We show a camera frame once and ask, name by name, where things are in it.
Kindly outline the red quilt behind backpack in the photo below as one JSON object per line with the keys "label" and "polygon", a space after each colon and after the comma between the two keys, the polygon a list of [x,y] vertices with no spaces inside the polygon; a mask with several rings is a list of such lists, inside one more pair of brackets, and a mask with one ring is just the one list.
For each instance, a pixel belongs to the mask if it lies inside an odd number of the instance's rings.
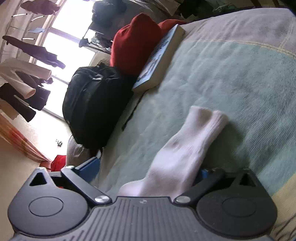
{"label": "red quilt behind backpack", "polygon": [[160,40],[176,24],[185,23],[182,20],[167,19],[157,24],[150,16],[138,14],[115,34],[110,65],[123,74],[137,77]]}

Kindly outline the pink and white sweater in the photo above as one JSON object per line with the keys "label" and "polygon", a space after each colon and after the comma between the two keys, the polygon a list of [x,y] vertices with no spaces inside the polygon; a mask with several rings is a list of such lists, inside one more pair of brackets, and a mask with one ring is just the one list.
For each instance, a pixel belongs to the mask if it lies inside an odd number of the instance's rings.
{"label": "pink and white sweater", "polygon": [[227,123],[221,111],[191,106],[183,126],[157,152],[146,176],[123,185],[118,195],[175,199],[192,186],[206,152]]}

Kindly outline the green plaid bed blanket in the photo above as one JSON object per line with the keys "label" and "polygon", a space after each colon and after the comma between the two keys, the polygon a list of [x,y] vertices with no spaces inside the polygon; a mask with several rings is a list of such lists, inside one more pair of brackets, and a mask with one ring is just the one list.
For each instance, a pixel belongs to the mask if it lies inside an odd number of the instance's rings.
{"label": "green plaid bed blanket", "polygon": [[127,106],[103,151],[94,185],[114,197],[145,176],[191,106],[220,110],[229,124],[207,167],[250,168],[273,197],[275,240],[295,240],[295,15],[289,9],[238,11],[184,25],[184,40],[161,84]]}

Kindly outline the grey pillow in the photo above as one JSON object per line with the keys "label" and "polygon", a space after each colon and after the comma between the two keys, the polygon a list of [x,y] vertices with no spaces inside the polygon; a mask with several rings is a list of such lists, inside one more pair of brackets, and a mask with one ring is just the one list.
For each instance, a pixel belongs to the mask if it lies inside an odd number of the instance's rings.
{"label": "grey pillow", "polygon": [[71,135],[67,145],[66,166],[77,167],[93,157],[101,157],[102,149],[89,150],[83,145],[76,143]]}

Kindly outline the hanging clothes on rack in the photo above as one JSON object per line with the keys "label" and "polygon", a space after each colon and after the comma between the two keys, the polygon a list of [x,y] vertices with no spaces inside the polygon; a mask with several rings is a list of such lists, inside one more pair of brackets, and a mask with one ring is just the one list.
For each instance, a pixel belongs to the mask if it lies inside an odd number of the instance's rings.
{"label": "hanging clothes on rack", "polygon": [[31,121],[37,110],[42,110],[47,103],[50,91],[43,88],[43,83],[52,83],[52,71],[48,67],[65,68],[57,60],[57,55],[44,47],[27,43],[23,39],[30,24],[28,16],[10,20],[1,44],[1,100],[12,106],[27,122]]}

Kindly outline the paperback book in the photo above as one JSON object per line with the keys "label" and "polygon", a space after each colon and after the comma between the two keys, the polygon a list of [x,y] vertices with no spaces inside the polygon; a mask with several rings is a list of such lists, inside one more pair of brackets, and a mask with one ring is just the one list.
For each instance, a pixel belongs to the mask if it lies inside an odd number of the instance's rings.
{"label": "paperback book", "polygon": [[161,39],[138,76],[132,89],[133,92],[149,90],[162,82],[172,57],[184,38],[184,34],[185,30],[180,25],[175,25]]}

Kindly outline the black pen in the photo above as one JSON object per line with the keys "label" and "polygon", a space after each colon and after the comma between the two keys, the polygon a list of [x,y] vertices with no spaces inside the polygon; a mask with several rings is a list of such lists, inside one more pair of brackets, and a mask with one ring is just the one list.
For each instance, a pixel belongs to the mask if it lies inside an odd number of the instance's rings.
{"label": "black pen", "polygon": [[141,102],[142,98],[144,97],[144,94],[145,94],[145,93],[143,93],[143,94],[140,96],[140,98],[138,99],[138,101],[137,101],[135,107],[133,108],[131,114],[129,115],[129,117],[127,118],[127,120],[125,121],[125,123],[123,124],[123,126],[121,127],[121,130],[122,130],[122,131],[125,130],[125,128],[126,128],[128,122],[132,119],[134,112],[136,111],[136,109],[137,109],[139,103]]}

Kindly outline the black backpack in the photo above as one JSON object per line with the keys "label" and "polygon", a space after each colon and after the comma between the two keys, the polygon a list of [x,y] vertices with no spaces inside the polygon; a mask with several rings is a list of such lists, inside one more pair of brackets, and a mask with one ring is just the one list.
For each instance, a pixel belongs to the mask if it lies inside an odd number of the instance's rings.
{"label": "black backpack", "polygon": [[87,149],[106,146],[132,97],[136,78],[103,63],[80,67],[64,97],[62,113],[76,143]]}

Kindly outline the left pink curtain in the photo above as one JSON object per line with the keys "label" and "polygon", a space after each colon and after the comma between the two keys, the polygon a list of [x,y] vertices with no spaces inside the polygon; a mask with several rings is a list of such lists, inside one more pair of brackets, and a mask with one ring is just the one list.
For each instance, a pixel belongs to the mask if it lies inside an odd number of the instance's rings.
{"label": "left pink curtain", "polygon": [[1,138],[27,158],[50,169],[51,160],[44,156],[14,125],[1,114]]}

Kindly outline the red pillow at headboard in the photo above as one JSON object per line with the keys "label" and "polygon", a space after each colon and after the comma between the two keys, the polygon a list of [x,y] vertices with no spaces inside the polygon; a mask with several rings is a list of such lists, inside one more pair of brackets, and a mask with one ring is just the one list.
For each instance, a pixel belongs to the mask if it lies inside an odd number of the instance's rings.
{"label": "red pillow at headboard", "polygon": [[57,155],[52,162],[42,161],[39,167],[44,167],[50,172],[60,171],[66,165],[66,155]]}

